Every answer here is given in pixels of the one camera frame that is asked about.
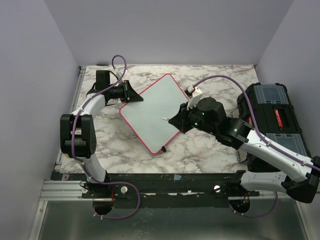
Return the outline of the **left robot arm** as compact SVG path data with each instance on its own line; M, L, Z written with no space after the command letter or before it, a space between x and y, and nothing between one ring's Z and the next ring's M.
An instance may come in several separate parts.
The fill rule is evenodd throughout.
M125 104L144 100L130 82L122 78L110 70L97 70L95 83L87 92L84 103L72 113L60 117L61 152L79 163L87 181L94 183L93 191L101 198L110 194L111 185L107 182L107 171L95 154L94 119L110 100L120 100Z

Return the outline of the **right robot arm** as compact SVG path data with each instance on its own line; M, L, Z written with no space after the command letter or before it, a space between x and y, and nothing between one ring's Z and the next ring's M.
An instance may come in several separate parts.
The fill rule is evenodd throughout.
M230 183L234 195L263 190L286 193L306 204L313 201L320 183L319 156L298 154L264 136L249 123L228 117L223 104L214 98L203 98L191 108L182 103L168 122L182 133L197 129L213 135L219 143L256 156L278 169L277 172L242 172L240 178Z

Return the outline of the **pink framed whiteboard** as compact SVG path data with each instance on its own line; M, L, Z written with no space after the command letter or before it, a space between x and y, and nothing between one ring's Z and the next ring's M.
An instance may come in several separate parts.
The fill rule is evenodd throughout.
M189 98L169 73L144 89L140 96L143 101L127 103L119 113L149 152L156 155L179 133L161 117L174 117Z

